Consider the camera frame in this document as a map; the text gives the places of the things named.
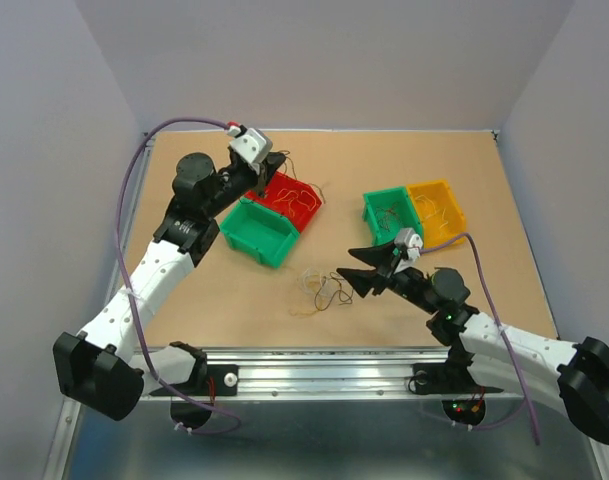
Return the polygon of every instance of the white wall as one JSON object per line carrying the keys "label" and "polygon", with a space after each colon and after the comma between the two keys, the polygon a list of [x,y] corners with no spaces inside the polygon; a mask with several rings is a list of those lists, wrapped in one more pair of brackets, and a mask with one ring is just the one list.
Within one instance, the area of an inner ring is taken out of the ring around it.
{"label": "white wall", "polygon": [[579,0],[500,134],[556,324],[609,344],[609,0]]}
{"label": "white wall", "polygon": [[138,119],[497,128],[572,0],[76,0]]}
{"label": "white wall", "polygon": [[98,308],[138,128],[72,0],[0,0],[0,478],[40,478],[51,347]]}

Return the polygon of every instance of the cable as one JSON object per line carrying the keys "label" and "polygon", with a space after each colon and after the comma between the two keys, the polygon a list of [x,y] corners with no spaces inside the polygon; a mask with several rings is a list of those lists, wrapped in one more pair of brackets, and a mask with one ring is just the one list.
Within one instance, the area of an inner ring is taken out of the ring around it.
{"label": "cable", "polygon": [[[326,282],[329,279],[335,280],[337,282],[337,284],[339,285],[339,288],[333,292],[333,294],[331,295],[331,298],[329,298],[329,300],[328,300],[328,303],[324,307],[320,307],[317,303],[317,299],[320,297],[320,292],[322,291],[322,289],[324,288],[324,285],[326,284]],[[326,275],[324,275],[324,277],[322,277],[323,283],[322,283],[320,289],[315,293],[315,297],[313,297],[313,304],[315,305],[315,308],[317,309],[318,312],[323,312],[325,310],[328,310],[328,307],[331,306],[335,297],[338,298],[340,305],[351,305],[353,303],[353,294],[355,293],[355,290],[353,290],[351,288],[351,293],[345,292],[342,281],[344,281],[344,279],[342,277],[340,277],[338,274],[336,274],[335,272],[331,272],[328,277]]]}
{"label": "cable", "polygon": [[[474,401],[474,400],[475,400],[475,396],[476,396],[476,395],[477,395],[477,392],[475,392],[475,393],[473,394],[473,396],[471,397],[471,401]],[[481,387],[481,395],[480,395],[480,398],[479,398],[479,400],[477,401],[477,403],[476,403],[476,404],[473,406],[473,408],[471,408],[471,410],[472,410],[473,412],[477,412],[477,411],[480,409],[480,407],[482,406],[482,403],[484,403],[484,395],[486,395],[486,389],[485,389],[484,387]]]}
{"label": "cable", "polygon": [[[131,283],[131,278],[128,274],[128,270],[126,269],[126,263],[124,261],[124,254],[122,253],[122,248],[121,248],[122,238],[120,235],[120,224],[122,223],[122,209],[124,207],[124,197],[126,195],[126,189],[127,189],[131,174],[133,173],[135,164],[137,163],[137,160],[139,159],[139,157],[142,155],[142,152],[146,148],[146,144],[159,131],[161,131],[164,128],[168,127],[169,125],[173,125],[175,123],[205,123],[207,125],[213,125],[213,126],[222,128],[224,130],[228,129],[228,125],[224,122],[220,122],[217,120],[211,120],[211,119],[203,118],[203,117],[171,118],[169,120],[166,120],[165,122],[160,123],[157,127],[153,128],[144,137],[144,139],[140,142],[139,146],[137,147],[137,150],[135,151],[133,158],[131,158],[131,161],[128,164],[128,167],[126,169],[126,174],[124,175],[124,179],[122,180],[122,186],[120,187],[119,197],[117,200],[117,210],[115,212],[115,232],[114,232],[115,233],[114,241],[115,241],[115,252],[117,255],[117,264],[119,266],[120,274],[122,275],[122,279],[124,281],[124,286],[126,287],[126,289],[130,290],[131,292],[133,291],[133,285]],[[220,429],[220,430],[214,430],[214,431],[206,431],[206,432],[202,432],[199,429],[192,430],[192,429],[184,427],[183,425],[180,425],[180,424],[177,424],[176,428],[181,428],[181,429],[187,431],[188,433],[197,433],[200,435],[217,435],[217,434],[221,434],[221,433],[232,432],[233,430],[238,429],[242,425],[242,419],[240,417],[238,417],[234,413],[229,412],[227,410],[217,408],[215,406],[207,405],[205,403],[198,402],[198,401],[192,399],[191,397],[189,397],[188,395],[185,395],[184,393],[180,392],[172,385],[166,383],[164,381],[164,379],[162,379],[160,377],[159,372],[155,369],[155,365],[153,365],[153,361],[151,359],[151,354],[148,350],[148,345],[146,344],[146,338],[144,337],[144,329],[142,328],[142,322],[140,321],[140,316],[139,316],[139,312],[137,309],[137,303],[136,303],[135,297],[133,295],[128,295],[128,303],[131,307],[131,314],[133,315],[133,325],[135,326],[135,331],[137,333],[137,338],[140,343],[140,348],[142,349],[142,356],[144,357],[144,361],[146,362],[146,365],[148,366],[148,369],[149,369],[151,375],[153,376],[153,378],[162,387],[164,387],[168,392],[170,392],[171,394],[175,395],[176,397],[179,397],[182,400],[190,403],[191,405],[202,408],[204,410],[209,410],[210,412],[213,412],[213,413],[219,413],[220,415],[224,415],[226,417],[232,418],[235,421],[234,425],[231,427],[227,427],[227,428]]]}
{"label": "cable", "polygon": [[[316,280],[313,280],[312,283],[312,286],[315,288],[311,288],[311,279],[315,277]],[[331,280],[337,282],[337,288],[333,290],[332,293],[329,293],[327,285],[329,285]],[[313,305],[315,306],[315,311],[306,313],[301,312],[299,315],[311,316],[318,312],[328,310],[336,297],[339,300],[338,305],[351,305],[353,303],[353,295],[355,291],[351,289],[351,292],[349,293],[344,290],[343,282],[345,281],[346,280],[336,272],[330,272],[328,275],[323,275],[313,267],[307,268],[299,277],[299,286],[304,293],[313,295]],[[320,298],[327,299],[325,305],[320,306]]]}
{"label": "cable", "polygon": [[375,217],[377,219],[377,224],[381,229],[387,232],[391,231],[391,218],[396,220],[397,224],[402,224],[400,214],[395,210],[397,207],[399,207],[399,202],[393,202],[393,204],[389,208],[377,207],[375,209]]}
{"label": "cable", "polygon": [[520,406],[517,407],[513,413],[507,415],[502,420],[498,420],[497,422],[489,423],[488,425],[477,425],[477,426],[473,427],[473,430],[483,432],[485,430],[493,430],[495,428],[503,427],[504,425],[511,423],[513,420],[515,420],[517,418],[517,416],[520,413],[522,413],[522,410],[524,410],[525,406],[526,406],[526,397],[524,397],[524,400],[522,400],[522,402],[520,403]]}
{"label": "cable", "polygon": [[[528,412],[529,412],[529,416],[531,419],[531,431],[533,434],[533,440],[535,441],[535,445],[539,445],[541,442],[541,435],[540,435],[539,422],[537,421],[537,413],[535,412],[535,405],[533,405],[533,400],[531,399],[531,395],[528,390],[528,385],[526,384],[526,380],[524,379],[524,374],[522,373],[522,369],[520,368],[519,361],[517,360],[517,355],[515,354],[515,350],[513,350],[513,346],[511,345],[511,342],[510,342],[508,336],[506,335],[506,332],[504,331],[502,322],[500,320],[500,316],[497,313],[497,309],[495,308],[495,303],[493,303],[493,299],[491,298],[491,293],[489,292],[488,286],[486,285],[486,280],[484,279],[484,272],[482,271],[482,262],[480,260],[480,255],[477,251],[477,247],[475,246],[475,242],[473,241],[473,237],[468,232],[463,232],[458,235],[455,235],[453,238],[442,243],[441,245],[437,245],[436,247],[420,250],[420,254],[431,253],[431,252],[435,252],[437,250],[441,250],[442,248],[446,248],[449,245],[452,245],[453,243],[458,241],[460,238],[464,238],[464,237],[466,237],[466,239],[468,240],[468,242],[471,245],[471,250],[473,250],[473,256],[475,257],[475,265],[477,267],[477,274],[480,278],[480,283],[482,284],[482,289],[484,290],[484,295],[486,296],[486,300],[488,301],[488,304],[491,307],[491,312],[493,313],[493,320],[495,321],[495,325],[499,329],[502,340],[504,340],[504,344],[506,345],[506,350],[508,351],[508,355],[511,359],[511,363],[513,363],[513,367],[515,368],[515,373],[517,374],[517,379],[520,383],[520,387],[522,388],[522,393],[524,394],[523,403],[528,407]],[[497,423],[491,424],[491,425],[486,425],[485,426],[486,428],[476,427],[475,429],[476,430],[490,430],[491,428],[502,426],[502,425],[508,423],[510,421],[510,419],[515,418],[515,416],[517,416],[518,412],[516,412],[515,415],[511,415],[510,417],[507,417],[507,419],[504,419],[501,422],[497,422]]]}
{"label": "cable", "polygon": [[[293,172],[293,178],[297,181],[301,181],[297,178],[297,172],[295,172],[295,162],[293,161],[293,159],[290,157],[291,155],[291,151],[290,150],[278,150],[278,153],[283,153],[284,156],[286,156],[286,159],[291,163],[291,171]],[[287,162],[284,162],[284,175],[288,174],[288,165]],[[322,191],[322,187],[314,184],[314,183],[306,183],[307,185],[310,185],[311,187],[313,187],[314,189],[317,190],[317,193],[320,194],[320,198],[322,199],[322,203],[326,203],[326,197],[324,196],[324,192]]]}

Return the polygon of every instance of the wooden table surface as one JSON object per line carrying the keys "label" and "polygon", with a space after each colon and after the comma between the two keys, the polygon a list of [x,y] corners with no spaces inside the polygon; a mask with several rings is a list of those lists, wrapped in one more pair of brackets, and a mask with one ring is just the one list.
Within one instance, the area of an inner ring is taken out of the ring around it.
{"label": "wooden table surface", "polygon": [[[323,205],[278,270],[229,249],[222,235],[198,268],[175,289],[146,329],[150,345],[181,340],[195,346],[428,346],[438,345],[428,315],[396,295],[361,299],[314,311],[298,286],[309,267],[329,272],[363,266],[347,253],[371,244],[362,193],[445,178],[468,221],[501,319],[555,336],[550,310],[511,190],[490,133],[267,132],[274,150],[288,149],[300,180],[323,188]],[[187,153],[228,163],[229,138],[219,132],[158,135],[128,249],[133,270],[161,223],[172,196],[178,160]],[[218,220],[228,213],[224,212]],[[427,254],[415,266],[456,268],[489,311],[468,244]]]}

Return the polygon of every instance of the orange bin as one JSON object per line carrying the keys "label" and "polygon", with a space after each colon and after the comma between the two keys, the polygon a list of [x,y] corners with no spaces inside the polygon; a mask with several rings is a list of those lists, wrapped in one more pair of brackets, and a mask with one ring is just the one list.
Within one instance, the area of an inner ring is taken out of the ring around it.
{"label": "orange bin", "polygon": [[436,247],[466,231],[466,217],[446,180],[407,185],[406,191],[424,229],[424,248]]}

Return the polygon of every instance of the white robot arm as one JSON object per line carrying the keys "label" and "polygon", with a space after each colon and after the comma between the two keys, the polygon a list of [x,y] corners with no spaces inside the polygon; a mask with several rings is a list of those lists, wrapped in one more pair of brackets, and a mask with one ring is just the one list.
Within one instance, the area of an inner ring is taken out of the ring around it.
{"label": "white robot arm", "polygon": [[[230,165],[215,170],[210,157],[192,153],[177,165],[174,196],[146,253],[102,311],[76,334],[62,333],[53,346],[60,390],[80,403],[121,420],[142,395],[160,388],[142,355],[135,355],[137,332],[129,297],[138,307],[142,329],[173,289],[202,260],[219,228],[215,216],[249,190],[262,195],[286,160],[270,152],[271,141],[259,130],[230,124]],[[171,385],[203,380],[206,355],[174,342],[151,355],[160,377]]]}
{"label": "white robot arm", "polygon": [[426,276],[411,266],[421,247],[412,229],[402,229],[387,244],[349,250],[372,270],[337,269],[361,297],[388,289],[433,315],[427,327],[450,347],[449,357],[444,364],[414,366],[414,374],[422,376],[415,392],[462,394],[483,386],[521,394],[504,333],[532,399],[609,444],[609,348],[591,337],[574,344],[499,327],[489,315],[465,303],[470,291],[456,270],[441,268]]}

